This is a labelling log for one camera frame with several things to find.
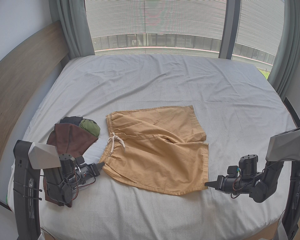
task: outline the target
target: curtain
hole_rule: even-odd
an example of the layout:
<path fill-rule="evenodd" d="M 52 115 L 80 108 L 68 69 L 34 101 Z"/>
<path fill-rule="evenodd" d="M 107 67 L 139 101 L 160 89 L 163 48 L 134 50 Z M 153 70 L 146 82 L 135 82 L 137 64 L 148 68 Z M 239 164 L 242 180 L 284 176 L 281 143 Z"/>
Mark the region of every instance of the curtain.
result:
<path fill-rule="evenodd" d="M 52 21 L 60 20 L 69 58 L 95 55 L 84 0 L 49 0 Z"/>
<path fill-rule="evenodd" d="M 281 41 L 273 68 L 268 77 L 282 100 L 290 84 L 300 57 L 300 3 L 299 0 L 284 1 L 284 24 Z"/>

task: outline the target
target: black baseboard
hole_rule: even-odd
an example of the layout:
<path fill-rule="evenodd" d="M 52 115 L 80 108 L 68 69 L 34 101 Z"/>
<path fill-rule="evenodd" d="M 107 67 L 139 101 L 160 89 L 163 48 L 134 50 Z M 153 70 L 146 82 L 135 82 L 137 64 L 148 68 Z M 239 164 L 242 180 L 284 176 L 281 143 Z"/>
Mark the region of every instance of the black baseboard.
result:
<path fill-rule="evenodd" d="M 300 119 L 299 119 L 296 111 L 294 110 L 293 106 L 291 105 L 291 103 L 289 102 L 289 100 L 287 98 L 285 98 L 283 102 L 284 102 L 286 108 L 288 109 L 288 111 L 290 112 L 290 114 L 292 115 L 292 118 L 294 119 L 296 126 L 298 128 L 300 128 Z"/>
<path fill-rule="evenodd" d="M 6 205 L 5 203 L 3 203 L 3 202 L 0 201 L 0 205 L 1 205 L 2 207 L 5 207 L 5 208 L 8 209 L 9 211 L 11 211 L 10 207 L 9 207 L 8 205 Z"/>

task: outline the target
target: clothing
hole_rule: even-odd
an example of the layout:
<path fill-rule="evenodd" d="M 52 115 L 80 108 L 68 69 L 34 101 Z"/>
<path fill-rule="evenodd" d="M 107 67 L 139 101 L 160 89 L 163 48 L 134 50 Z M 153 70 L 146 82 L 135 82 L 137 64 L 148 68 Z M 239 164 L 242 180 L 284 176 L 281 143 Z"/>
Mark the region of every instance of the clothing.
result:
<path fill-rule="evenodd" d="M 100 162 L 113 179 L 171 195 L 207 189 L 208 144 L 193 106 L 118 111 L 106 120 Z"/>
<path fill-rule="evenodd" d="M 75 124 L 57 123 L 54 125 L 54 130 L 48 137 L 47 144 L 56 146 L 58 154 L 68 153 L 76 158 L 83 155 L 89 146 L 97 140 L 97 137 Z M 46 201 L 55 203 L 59 206 L 64 205 L 63 203 L 55 201 L 48 196 L 45 177 L 43 179 L 43 186 Z"/>
<path fill-rule="evenodd" d="M 72 124 L 79 126 L 82 119 L 83 119 L 83 117 L 77 117 L 77 116 L 64 117 L 63 119 L 61 119 L 59 121 L 59 123 L 72 123 Z"/>
<path fill-rule="evenodd" d="M 100 127 L 98 124 L 90 119 L 82 119 L 79 127 L 84 130 L 87 130 L 89 133 L 93 134 L 95 137 L 98 137 L 100 134 Z"/>

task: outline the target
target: headboard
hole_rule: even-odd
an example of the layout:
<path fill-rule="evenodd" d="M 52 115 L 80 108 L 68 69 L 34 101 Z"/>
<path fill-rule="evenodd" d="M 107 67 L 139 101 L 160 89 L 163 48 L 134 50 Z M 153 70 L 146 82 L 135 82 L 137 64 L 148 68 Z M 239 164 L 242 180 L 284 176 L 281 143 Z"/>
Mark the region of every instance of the headboard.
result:
<path fill-rule="evenodd" d="M 0 159 L 26 103 L 68 52 L 60 21 L 56 21 L 0 61 Z"/>

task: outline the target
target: white wall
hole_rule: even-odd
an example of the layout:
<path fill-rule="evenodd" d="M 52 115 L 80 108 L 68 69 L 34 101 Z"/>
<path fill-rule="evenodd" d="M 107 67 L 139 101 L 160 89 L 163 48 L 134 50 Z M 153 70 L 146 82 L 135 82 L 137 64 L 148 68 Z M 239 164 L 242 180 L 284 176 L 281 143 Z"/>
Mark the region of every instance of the white wall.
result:
<path fill-rule="evenodd" d="M 51 23 L 48 0 L 0 0 L 0 60 L 25 39 Z M 27 112 L 22 113 L 23 117 L 20 117 L 18 122 L 29 125 L 28 121 L 31 120 L 60 71 L 59 64 L 46 83 L 35 92 L 34 103 L 26 105 Z M 14 137 L 22 139 L 27 126 L 17 126 L 14 129 L 17 133 Z M 11 165 L 14 161 L 11 147 L 6 149 L 9 150 L 9 155 L 0 161 L 0 201 L 2 202 L 5 202 Z M 14 214 L 2 206 L 0 206 L 0 233 L 0 239 L 17 238 Z"/>
<path fill-rule="evenodd" d="M 300 118 L 300 62 L 286 91 L 286 97 Z"/>

